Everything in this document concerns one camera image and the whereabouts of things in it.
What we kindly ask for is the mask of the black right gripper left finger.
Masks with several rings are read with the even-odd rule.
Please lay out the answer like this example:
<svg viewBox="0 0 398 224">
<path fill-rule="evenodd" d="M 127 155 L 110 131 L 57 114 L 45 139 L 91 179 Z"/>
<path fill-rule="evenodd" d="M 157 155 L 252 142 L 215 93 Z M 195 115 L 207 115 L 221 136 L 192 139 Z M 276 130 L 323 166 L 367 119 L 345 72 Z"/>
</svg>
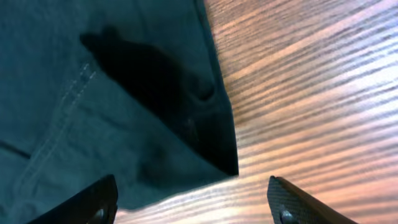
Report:
<svg viewBox="0 0 398 224">
<path fill-rule="evenodd" d="M 114 175 L 106 175 L 29 224 L 113 224 L 118 210 Z"/>
</svg>

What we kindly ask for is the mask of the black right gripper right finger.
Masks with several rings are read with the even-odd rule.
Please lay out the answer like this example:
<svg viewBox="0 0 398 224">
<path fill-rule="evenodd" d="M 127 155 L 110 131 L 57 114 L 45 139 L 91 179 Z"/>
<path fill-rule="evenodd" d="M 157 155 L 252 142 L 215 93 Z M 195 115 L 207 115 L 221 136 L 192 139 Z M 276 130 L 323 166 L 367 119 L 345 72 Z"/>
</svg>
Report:
<svg viewBox="0 0 398 224">
<path fill-rule="evenodd" d="M 269 178 L 267 199 L 275 224 L 356 224 L 282 177 Z"/>
</svg>

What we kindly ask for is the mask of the dark green shorts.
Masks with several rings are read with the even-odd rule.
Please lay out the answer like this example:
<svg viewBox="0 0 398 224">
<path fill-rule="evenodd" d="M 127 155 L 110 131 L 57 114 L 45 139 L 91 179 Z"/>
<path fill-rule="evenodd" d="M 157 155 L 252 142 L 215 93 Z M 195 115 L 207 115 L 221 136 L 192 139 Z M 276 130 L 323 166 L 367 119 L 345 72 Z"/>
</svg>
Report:
<svg viewBox="0 0 398 224">
<path fill-rule="evenodd" d="M 1 1 L 1 222 L 106 175 L 135 210 L 239 174 L 203 1 Z"/>
</svg>

